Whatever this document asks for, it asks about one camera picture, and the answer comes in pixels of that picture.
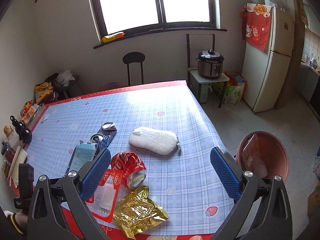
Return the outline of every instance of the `white sponge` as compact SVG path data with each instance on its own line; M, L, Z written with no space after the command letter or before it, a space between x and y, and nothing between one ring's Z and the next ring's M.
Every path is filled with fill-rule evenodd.
M148 127L134 129L130 135L129 144L161 156L168 156L175 150L181 153L178 137L174 132Z

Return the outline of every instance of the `white bag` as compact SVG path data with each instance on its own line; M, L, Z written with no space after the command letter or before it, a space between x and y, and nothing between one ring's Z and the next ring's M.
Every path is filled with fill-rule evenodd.
M75 78L72 76L72 73L70 70L66 70L65 72L61 72L59 76L57 76L57 83L60 85L63 85L64 87L69 85L69 81L75 80Z

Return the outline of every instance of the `red soda can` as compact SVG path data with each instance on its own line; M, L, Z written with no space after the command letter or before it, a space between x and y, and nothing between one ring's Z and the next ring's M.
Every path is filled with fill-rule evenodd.
M116 153L111 159L111 168L123 171L121 183L130 189L140 186L147 175L143 161L134 152Z

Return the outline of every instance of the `blue gripper pad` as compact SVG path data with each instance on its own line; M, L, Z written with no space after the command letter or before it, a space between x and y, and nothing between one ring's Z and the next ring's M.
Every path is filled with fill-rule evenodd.
M110 162L111 153L106 149L79 185L79 196L83 201L93 196Z
M223 159L217 149L213 148L210 152L210 162L221 180L228 196L235 200L241 197L241 183Z

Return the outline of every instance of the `strawberry print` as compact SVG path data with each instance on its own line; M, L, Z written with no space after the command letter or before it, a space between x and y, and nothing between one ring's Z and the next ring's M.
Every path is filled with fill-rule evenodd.
M206 217L211 217L214 216L216 214L216 212L218 211L217 207L208 207L207 210L205 211L205 215Z

